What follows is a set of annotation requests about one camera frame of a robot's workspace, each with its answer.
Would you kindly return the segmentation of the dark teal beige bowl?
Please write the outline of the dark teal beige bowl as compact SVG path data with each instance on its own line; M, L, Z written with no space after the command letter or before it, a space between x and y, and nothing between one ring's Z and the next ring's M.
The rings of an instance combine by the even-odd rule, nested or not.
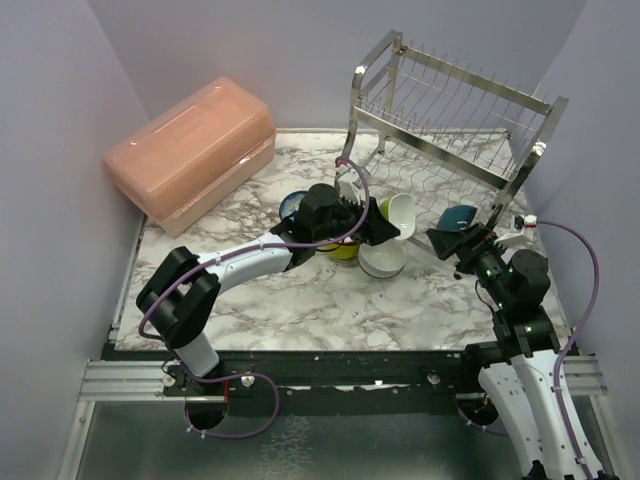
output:
M455 205L448 207L441 214L436 229L445 232L459 232L472 225L477 208L472 205Z

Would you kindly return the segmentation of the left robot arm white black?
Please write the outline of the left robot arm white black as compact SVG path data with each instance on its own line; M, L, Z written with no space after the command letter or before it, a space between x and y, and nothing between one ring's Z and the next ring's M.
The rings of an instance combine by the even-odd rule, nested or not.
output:
M349 201L324 183L288 195L280 222L236 249L170 251L136 298L143 322L187 368L186 382L206 395L220 385L220 358L204 328L217 298L258 277L296 268L316 251L347 239L370 246L399 236L375 198Z

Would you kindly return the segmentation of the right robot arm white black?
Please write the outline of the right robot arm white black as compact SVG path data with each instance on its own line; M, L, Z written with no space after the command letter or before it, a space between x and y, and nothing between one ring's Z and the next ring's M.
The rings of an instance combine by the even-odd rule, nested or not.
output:
M493 343L473 344L459 367L461 383L483 390L516 450L525 479L607 479L582 427L569 391L559 343L542 302L551 286L546 257L505 248L482 224L465 230L430 228L441 260L456 257L457 273L473 275L495 306Z

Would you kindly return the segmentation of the stainless steel dish rack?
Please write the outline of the stainless steel dish rack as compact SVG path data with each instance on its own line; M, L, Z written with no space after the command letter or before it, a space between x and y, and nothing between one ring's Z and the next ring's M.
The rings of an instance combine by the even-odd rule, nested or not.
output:
M472 205L477 220L506 227L568 103L437 57L391 30L354 69L342 154L361 161L377 198L413 196L410 240L429 250L425 232L448 207Z

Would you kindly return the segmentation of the lime green white bowl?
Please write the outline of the lime green white bowl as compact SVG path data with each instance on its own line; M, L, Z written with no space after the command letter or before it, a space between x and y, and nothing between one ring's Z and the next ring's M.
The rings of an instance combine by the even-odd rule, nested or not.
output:
M395 226L400 234L397 240L407 240L416 228L414 198L409 193L399 193L385 198L379 205L383 217Z

